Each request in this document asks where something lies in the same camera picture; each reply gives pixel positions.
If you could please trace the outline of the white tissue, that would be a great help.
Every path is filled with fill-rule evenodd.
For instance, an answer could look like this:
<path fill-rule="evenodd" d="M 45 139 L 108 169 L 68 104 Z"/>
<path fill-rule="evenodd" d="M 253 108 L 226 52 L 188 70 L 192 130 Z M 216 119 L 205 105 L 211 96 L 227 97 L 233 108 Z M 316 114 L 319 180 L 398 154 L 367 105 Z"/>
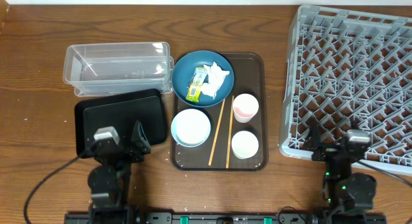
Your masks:
<path fill-rule="evenodd" d="M 220 89 L 223 84 L 225 77 L 230 74 L 230 71 L 222 70 L 216 62 L 213 62 L 211 66 L 203 66 L 207 71 L 208 82 L 204 82 L 200 90 L 204 95 L 216 98 L 217 91 Z"/>

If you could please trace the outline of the white cup with green inside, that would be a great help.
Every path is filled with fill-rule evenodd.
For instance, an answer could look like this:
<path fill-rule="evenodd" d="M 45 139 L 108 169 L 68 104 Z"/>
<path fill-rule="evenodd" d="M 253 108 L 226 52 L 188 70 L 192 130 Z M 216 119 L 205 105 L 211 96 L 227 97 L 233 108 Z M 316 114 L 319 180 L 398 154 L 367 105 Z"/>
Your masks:
<path fill-rule="evenodd" d="M 232 137 L 231 147 L 234 155 L 244 160 L 253 157 L 257 153 L 259 142 L 257 137 L 250 131 L 239 131 Z"/>

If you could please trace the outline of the green yellow snack wrapper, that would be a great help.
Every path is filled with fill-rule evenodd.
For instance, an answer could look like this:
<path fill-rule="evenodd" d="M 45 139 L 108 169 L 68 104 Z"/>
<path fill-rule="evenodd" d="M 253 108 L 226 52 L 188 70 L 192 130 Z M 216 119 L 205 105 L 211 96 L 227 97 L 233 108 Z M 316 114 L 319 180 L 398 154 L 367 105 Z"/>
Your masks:
<path fill-rule="evenodd" d="M 188 92 L 185 98 L 187 101 L 199 102 L 201 93 L 200 88 L 203 85 L 207 75 L 207 70 L 203 66 L 196 67 L 194 75 L 188 85 Z"/>

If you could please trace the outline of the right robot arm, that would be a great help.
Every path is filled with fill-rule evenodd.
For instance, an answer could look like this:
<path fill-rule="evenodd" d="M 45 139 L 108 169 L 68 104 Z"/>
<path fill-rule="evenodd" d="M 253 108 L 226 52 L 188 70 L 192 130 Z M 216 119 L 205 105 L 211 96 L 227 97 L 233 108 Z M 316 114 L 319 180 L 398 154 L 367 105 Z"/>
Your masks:
<path fill-rule="evenodd" d="M 358 162 L 371 144 L 367 132 L 349 129 L 332 143 L 321 141 L 317 126 L 309 129 L 303 149 L 312 152 L 312 160 L 325 163 L 323 199 L 334 212 L 362 212 L 373 208 L 377 182 L 364 173 L 353 173 L 352 164 Z"/>

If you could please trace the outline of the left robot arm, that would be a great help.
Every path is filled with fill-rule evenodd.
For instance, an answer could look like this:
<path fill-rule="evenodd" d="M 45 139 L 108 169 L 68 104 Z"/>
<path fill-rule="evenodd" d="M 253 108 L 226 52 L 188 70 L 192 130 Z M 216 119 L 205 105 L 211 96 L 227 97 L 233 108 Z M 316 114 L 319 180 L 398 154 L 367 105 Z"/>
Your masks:
<path fill-rule="evenodd" d="M 138 223 L 138 211 L 127 199 L 131 165 L 151 152 L 141 122 L 137 120 L 131 137 L 123 140 L 113 126 L 98 129 L 89 151 L 101 166 L 88 176 L 92 200 L 88 222 Z"/>

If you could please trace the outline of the white cup with pink inside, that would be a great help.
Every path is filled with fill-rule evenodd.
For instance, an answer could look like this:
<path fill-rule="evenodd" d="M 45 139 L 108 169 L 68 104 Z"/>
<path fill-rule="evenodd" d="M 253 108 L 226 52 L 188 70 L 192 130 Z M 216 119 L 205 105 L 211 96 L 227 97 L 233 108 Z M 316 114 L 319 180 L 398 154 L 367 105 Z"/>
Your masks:
<path fill-rule="evenodd" d="M 259 102 L 251 94 L 240 94 L 234 99 L 233 111 L 234 117 L 238 122 L 247 123 L 259 111 Z"/>

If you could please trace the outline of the dark blue plate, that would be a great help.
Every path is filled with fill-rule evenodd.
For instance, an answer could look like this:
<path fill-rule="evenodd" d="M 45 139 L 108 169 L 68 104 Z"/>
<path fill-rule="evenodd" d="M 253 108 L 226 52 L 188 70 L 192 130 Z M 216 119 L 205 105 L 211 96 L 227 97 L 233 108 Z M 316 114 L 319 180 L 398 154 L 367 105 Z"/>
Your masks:
<path fill-rule="evenodd" d="M 186 100 L 189 82 L 194 75 L 195 68 L 204 64 L 211 66 L 213 62 L 216 62 L 223 71 L 229 71 L 229 75 L 225 77 L 220 89 L 217 90 L 215 99 L 201 94 L 199 102 Z M 219 104 L 232 91 L 234 87 L 234 71 L 229 61 L 223 55 L 213 51 L 198 50 L 190 52 L 179 59 L 174 66 L 171 82 L 176 96 L 182 102 L 194 107 L 211 107 Z"/>

